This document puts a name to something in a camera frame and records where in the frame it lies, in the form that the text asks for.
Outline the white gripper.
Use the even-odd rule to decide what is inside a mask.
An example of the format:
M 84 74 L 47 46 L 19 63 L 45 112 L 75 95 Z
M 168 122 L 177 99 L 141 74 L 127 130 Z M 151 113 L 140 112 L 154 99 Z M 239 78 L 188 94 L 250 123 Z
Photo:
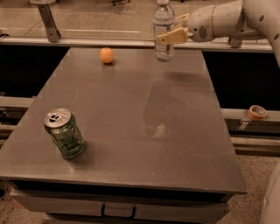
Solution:
M 162 46 L 184 44 L 189 38 L 194 42 L 208 42 L 214 39 L 213 33 L 214 6 L 206 6 L 176 17 L 174 27 L 165 34 L 158 35 L 156 42 Z

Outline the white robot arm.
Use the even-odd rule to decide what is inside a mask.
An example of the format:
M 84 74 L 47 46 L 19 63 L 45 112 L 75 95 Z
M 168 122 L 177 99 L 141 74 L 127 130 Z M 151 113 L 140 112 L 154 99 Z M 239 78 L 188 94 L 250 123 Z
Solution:
M 234 0 L 209 5 L 177 17 L 171 29 L 158 34 L 162 46 L 183 44 L 188 39 L 208 42 L 217 38 L 231 40 L 267 39 L 280 66 L 279 0 Z

